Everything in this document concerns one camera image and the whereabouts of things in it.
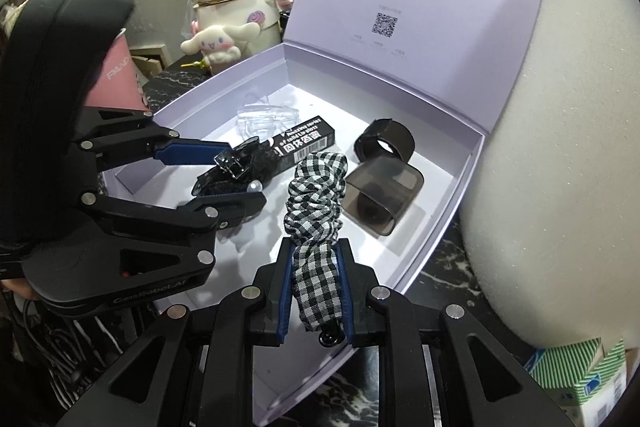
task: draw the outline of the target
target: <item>gingham hair tie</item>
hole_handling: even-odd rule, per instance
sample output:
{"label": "gingham hair tie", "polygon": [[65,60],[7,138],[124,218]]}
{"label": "gingham hair tie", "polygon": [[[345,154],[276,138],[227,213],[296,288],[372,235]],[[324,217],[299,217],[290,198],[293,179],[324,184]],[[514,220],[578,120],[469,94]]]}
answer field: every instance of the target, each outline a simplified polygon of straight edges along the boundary
{"label": "gingham hair tie", "polygon": [[342,318],[333,246],[342,227],[338,218],[346,174],[344,154],[312,153],[298,164],[289,184],[284,229],[296,245],[292,290],[310,331]]}

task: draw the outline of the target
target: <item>qr code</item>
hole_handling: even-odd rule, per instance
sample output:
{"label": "qr code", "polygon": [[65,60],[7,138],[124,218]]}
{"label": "qr code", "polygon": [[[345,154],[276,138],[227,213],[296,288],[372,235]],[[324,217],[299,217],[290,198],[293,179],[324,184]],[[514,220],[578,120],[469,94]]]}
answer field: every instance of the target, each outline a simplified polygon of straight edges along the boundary
{"label": "qr code", "polygon": [[394,34],[397,22],[398,17],[379,13],[376,16],[376,23],[373,25],[373,29],[371,31],[379,35],[384,35],[385,37],[390,37]]}

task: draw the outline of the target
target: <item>black lip gloss box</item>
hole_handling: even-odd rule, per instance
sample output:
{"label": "black lip gloss box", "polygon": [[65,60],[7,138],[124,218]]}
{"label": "black lip gloss box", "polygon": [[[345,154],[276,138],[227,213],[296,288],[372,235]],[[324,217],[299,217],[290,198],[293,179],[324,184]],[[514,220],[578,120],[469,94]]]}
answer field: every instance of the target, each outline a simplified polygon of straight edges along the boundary
{"label": "black lip gloss box", "polygon": [[322,117],[315,116],[276,134],[269,142],[271,150],[280,157],[278,169],[274,174],[278,175],[292,168],[309,153],[331,147],[335,143],[335,131]]}

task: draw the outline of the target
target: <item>marble countertop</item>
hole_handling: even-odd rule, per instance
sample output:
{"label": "marble countertop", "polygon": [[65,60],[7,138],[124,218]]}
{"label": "marble countertop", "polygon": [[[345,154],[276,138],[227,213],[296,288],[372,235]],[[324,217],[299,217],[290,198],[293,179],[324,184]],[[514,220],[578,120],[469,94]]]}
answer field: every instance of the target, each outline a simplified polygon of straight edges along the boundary
{"label": "marble countertop", "polygon": [[[198,57],[183,57],[145,85],[152,111],[157,111],[209,75],[198,68],[181,68]],[[534,349],[513,334],[482,295],[471,270],[455,215],[449,228],[406,295],[420,305],[465,306],[520,362]],[[360,349],[314,393],[271,424],[272,427],[374,427],[378,424],[378,352]]]}

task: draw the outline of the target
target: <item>black ring-shaped object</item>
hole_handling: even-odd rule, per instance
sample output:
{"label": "black ring-shaped object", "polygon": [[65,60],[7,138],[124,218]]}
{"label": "black ring-shaped object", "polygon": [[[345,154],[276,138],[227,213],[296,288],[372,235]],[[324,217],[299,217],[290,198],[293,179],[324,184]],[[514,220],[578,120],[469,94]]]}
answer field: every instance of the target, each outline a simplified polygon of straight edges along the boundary
{"label": "black ring-shaped object", "polygon": [[[380,142],[389,146],[386,150]],[[358,160],[364,162],[374,156],[394,156],[408,163],[415,150],[415,140],[411,132],[401,123],[390,118],[374,120],[353,144]]]}

